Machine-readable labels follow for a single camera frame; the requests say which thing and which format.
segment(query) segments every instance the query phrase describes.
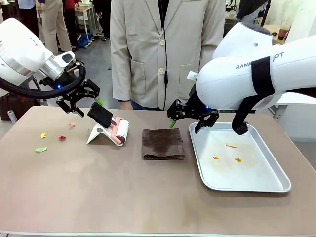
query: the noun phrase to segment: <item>tray rim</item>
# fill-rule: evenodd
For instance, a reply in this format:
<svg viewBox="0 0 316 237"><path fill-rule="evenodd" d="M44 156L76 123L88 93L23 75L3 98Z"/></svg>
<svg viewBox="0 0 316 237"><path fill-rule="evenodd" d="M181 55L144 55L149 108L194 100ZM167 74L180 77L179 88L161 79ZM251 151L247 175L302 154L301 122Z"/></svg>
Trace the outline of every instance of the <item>tray rim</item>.
<svg viewBox="0 0 316 237"><path fill-rule="evenodd" d="M204 176L202 174L202 170L201 170L201 166L200 166L200 163L199 163L199 160L198 160L198 156L197 156L197 153L196 153L196 147L195 147L195 144L194 144L194 141L193 141L193 137L192 137L192 129L191 127L196 125L197 122L193 122L190 124L189 126L189 133L190 133L190 138L191 138L191 142L192 142L192 146L193 146L193 150L194 150L194 155L196 157L196 160L197 160L197 166L198 166L198 171L199 171L199 175L201 177L201 180L202 182L210 189L212 190L217 190L217 191L231 191L231 192L260 192L260 193L287 193L289 192L291 189L292 189L292 183L290 181L290 179L288 178L288 176L286 175L286 173L284 172L283 168L281 167L281 165L278 163L277 159L275 158L275 156L273 155L273 153L270 151L269 147L267 146L267 144L264 142L264 140L262 139L262 137L260 136L260 133L256 130L255 127L253 127L252 125L250 124L247 124L247 126L251 127L252 129L254 129L257 134L259 135L261 141L263 142L263 144L265 145L265 147L267 148L267 150L272 154L276 164L279 166L279 168L281 169L283 175L285 176L285 178L288 180L289 182L289 187L287 189L284 189L284 190L280 190L280 191L268 191L268 190L245 190L245 189L225 189L225 188L215 188L211 185L209 185L205 179L204 179ZM232 124L231 122L217 122L216 124Z"/></svg>

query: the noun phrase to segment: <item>jacket pocket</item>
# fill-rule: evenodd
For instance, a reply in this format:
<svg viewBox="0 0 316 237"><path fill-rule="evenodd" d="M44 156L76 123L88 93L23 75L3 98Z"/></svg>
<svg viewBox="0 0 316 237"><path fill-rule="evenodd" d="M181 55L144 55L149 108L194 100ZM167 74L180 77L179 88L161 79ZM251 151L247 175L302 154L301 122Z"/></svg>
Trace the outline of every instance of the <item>jacket pocket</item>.
<svg viewBox="0 0 316 237"><path fill-rule="evenodd" d="M143 63L130 60L131 91L138 95L144 95L146 91L145 68Z"/></svg>
<svg viewBox="0 0 316 237"><path fill-rule="evenodd" d="M179 78L179 98L188 100L189 93L195 84L195 81L188 79L189 71L198 73L199 60L192 64L180 66L180 78Z"/></svg>

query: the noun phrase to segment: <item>hand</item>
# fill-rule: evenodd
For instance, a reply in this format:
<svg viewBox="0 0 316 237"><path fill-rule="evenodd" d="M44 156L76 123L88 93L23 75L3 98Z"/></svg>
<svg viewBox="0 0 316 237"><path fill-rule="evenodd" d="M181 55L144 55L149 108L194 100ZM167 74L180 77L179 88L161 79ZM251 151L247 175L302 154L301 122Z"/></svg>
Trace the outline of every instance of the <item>hand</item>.
<svg viewBox="0 0 316 237"><path fill-rule="evenodd" d="M120 103L121 110L133 110L132 104L129 101L123 101Z"/></svg>

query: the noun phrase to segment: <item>brown bag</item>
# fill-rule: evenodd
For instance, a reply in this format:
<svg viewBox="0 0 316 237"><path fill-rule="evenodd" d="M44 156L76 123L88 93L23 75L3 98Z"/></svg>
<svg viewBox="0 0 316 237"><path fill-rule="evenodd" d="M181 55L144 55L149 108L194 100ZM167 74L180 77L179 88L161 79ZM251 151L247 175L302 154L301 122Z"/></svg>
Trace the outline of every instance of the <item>brown bag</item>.
<svg viewBox="0 0 316 237"><path fill-rule="evenodd" d="M10 121L7 114L9 110L13 110L16 118L19 120L32 106L40 106L40 103L36 99L26 98L11 93L0 97L1 120Z"/></svg>

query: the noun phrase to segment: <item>brown towel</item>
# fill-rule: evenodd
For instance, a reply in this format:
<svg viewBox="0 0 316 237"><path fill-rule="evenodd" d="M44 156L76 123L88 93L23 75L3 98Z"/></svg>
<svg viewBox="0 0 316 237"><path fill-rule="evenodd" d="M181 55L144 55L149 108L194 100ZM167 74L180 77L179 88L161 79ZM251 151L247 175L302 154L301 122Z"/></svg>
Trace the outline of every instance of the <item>brown towel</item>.
<svg viewBox="0 0 316 237"><path fill-rule="evenodd" d="M184 159L180 130L143 130L143 159Z"/></svg>

